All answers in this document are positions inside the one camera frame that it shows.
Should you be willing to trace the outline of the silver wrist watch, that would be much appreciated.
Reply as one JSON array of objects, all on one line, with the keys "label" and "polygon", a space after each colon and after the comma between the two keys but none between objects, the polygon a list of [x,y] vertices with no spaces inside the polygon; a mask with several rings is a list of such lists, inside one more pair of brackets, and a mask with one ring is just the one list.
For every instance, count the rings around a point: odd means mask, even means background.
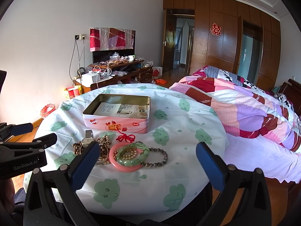
[{"label": "silver wrist watch", "polygon": [[90,143],[94,142],[94,136],[92,130],[85,131],[85,137],[82,139],[81,143],[84,147],[87,147]]}]

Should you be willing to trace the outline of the pink bangle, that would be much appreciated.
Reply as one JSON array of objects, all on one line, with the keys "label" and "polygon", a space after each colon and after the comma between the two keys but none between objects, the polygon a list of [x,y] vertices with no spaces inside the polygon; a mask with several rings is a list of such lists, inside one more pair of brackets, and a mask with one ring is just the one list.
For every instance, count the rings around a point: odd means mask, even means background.
[{"label": "pink bangle", "polygon": [[114,146],[111,147],[110,152],[109,152],[109,161],[111,162],[111,164],[114,166],[114,168],[116,168],[117,170],[124,172],[124,173],[131,173],[134,171],[137,171],[139,169],[142,168],[142,165],[136,165],[136,166],[130,166],[130,167],[126,167],[126,166],[122,166],[120,165],[116,159],[114,158],[114,153],[116,151],[119,151],[120,148],[129,145],[129,143],[119,143],[119,144],[115,144]]}]

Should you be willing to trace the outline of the red knot charm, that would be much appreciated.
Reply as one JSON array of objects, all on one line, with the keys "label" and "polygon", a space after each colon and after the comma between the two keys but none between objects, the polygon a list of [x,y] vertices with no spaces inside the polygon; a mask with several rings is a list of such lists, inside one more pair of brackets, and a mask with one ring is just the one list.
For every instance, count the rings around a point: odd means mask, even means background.
[{"label": "red knot charm", "polygon": [[118,142],[129,142],[129,143],[133,143],[136,139],[136,136],[134,134],[126,134],[124,131],[121,131],[119,129],[116,129],[116,131],[119,133],[118,137],[116,138],[116,140]]}]

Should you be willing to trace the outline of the green jade bangle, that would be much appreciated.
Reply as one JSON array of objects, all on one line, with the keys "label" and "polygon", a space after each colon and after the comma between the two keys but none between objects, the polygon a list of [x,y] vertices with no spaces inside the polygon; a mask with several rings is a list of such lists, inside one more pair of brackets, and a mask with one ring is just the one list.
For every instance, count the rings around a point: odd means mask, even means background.
[{"label": "green jade bangle", "polygon": [[116,161],[126,167],[141,165],[149,154],[149,147],[142,142],[135,142],[120,148],[116,155]]}]

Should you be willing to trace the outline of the brown wooden bead mala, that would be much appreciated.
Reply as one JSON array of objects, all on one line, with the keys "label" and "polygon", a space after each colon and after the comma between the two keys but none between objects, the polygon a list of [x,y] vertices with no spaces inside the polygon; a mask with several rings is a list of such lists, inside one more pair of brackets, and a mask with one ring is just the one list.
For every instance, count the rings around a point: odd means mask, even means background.
[{"label": "brown wooden bead mala", "polygon": [[85,147],[84,147],[83,143],[81,143],[81,142],[74,143],[73,147],[74,147],[75,155],[81,155],[85,150]]}]

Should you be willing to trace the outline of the red yellow carton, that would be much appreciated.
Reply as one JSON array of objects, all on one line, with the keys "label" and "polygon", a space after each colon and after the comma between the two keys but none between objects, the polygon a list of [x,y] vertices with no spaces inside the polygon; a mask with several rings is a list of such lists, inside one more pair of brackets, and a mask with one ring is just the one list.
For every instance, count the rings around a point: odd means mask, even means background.
[{"label": "red yellow carton", "polygon": [[82,86],[75,85],[64,89],[64,95],[66,99],[72,99],[82,94]]}]

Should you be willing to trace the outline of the paper leaflets in tin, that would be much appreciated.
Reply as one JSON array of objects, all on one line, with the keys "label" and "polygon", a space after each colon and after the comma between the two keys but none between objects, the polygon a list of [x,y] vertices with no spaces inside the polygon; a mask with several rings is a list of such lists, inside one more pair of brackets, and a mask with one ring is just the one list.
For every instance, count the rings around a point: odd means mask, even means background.
[{"label": "paper leaflets in tin", "polygon": [[97,116],[146,119],[149,105],[113,104],[102,102],[93,113]]}]

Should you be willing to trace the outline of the white box appliance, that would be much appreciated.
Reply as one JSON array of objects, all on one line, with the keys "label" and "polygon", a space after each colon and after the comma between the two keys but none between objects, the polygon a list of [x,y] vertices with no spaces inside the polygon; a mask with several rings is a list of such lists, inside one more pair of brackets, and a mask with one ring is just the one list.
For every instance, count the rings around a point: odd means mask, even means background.
[{"label": "white box appliance", "polygon": [[86,73],[81,77],[81,82],[85,86],[90,86],[91,84],[97,83],[101,80],[99,73]]}]

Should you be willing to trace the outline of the white green cloud cloth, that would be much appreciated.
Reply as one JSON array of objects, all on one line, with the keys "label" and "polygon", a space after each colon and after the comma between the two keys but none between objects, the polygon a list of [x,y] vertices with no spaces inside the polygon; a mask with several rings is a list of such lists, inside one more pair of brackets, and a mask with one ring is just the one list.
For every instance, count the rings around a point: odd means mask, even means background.
[{"label": "white green cloud cloth", "polygon": [[104,146],[77,196],[90,212],[141,220],[165,220],[205,188],[199,143],[221,157],[229,146],[211,107],[153,84],[113,85],[61,103],[42,121],[36,138],[57,136],[42,171],[69,165],[86,131]]}]

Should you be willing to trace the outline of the pink cookie tin box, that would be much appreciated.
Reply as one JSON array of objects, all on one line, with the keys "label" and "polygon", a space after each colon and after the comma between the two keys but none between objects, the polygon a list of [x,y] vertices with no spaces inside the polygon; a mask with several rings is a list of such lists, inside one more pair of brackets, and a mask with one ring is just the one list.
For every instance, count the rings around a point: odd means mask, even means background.
[{"label": "pink cookie tin box", "polygon": [[150,107],[149,96],[102,93],[83,111],[83,119],[92,129],[145,134]]}]

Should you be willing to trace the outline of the wooden tv cabinet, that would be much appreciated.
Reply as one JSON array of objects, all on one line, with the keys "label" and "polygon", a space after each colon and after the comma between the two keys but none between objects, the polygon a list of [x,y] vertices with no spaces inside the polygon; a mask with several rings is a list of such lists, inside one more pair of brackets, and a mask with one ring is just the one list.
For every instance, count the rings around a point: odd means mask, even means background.
[{"label": "wooden tv cabinet", "polygon": [[[86,73],[99,73],[101,80],[85,86],[81,82],[81,77]],[[78,76],[73,79],[73,84],[82,86],[82,92],[87,93],[109,85],[151,83],[152,74],[153,63],[144,60],[94,63],[80,69]]]}]

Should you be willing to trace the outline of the television with patchwork cover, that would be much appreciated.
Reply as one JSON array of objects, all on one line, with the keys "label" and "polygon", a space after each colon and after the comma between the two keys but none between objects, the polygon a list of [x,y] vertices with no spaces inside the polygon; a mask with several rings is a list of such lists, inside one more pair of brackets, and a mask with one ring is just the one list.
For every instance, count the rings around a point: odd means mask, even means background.
[{"label": "television with patchwork cover", "polygon": [[114,53],[119,54],[120,57],[134,55],[135,37],[135,30],[91,27],[89,38],[92,62],[107,61]]}]

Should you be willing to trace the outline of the wooden door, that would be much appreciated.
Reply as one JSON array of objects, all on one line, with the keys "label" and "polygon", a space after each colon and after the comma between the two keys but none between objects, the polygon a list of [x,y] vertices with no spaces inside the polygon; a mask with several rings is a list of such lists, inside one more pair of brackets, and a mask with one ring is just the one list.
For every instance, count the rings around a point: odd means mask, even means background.
[{"label": "wooden door", "polygon": [[163,72],[173,69],[174,46],[176,38],[176,17],[171,9],[165,10],[165,30],[164,30],[164,49],[163,49]]}]

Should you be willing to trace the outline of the wooden wardrobe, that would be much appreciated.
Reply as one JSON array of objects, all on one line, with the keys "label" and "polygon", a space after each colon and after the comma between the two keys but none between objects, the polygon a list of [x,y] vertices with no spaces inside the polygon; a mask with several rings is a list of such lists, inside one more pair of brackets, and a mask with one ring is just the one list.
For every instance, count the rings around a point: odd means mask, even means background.
[{"label": "wooden wardrobe", "polygon": [[[163,0],[163,9],[194,12],[192,62],[188,73],[210,65],[238,72],[245,25],[260,30],[262,57],[255,85],[267,91],[275,86],[280,65],[280,22],[267,13],[235,0]],[[213,23],[221,26],[221,35],[212,35]]]}]

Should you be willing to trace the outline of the wall power socket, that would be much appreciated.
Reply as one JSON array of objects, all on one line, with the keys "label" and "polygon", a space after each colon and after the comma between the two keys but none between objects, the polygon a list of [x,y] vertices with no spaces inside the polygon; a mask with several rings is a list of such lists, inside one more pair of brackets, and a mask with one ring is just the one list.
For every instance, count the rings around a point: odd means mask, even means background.
[{"label": "wall power socket", "polygon": [[85,34],[79,34],[74,36],[75,40],[85,40],[85,37]]}]

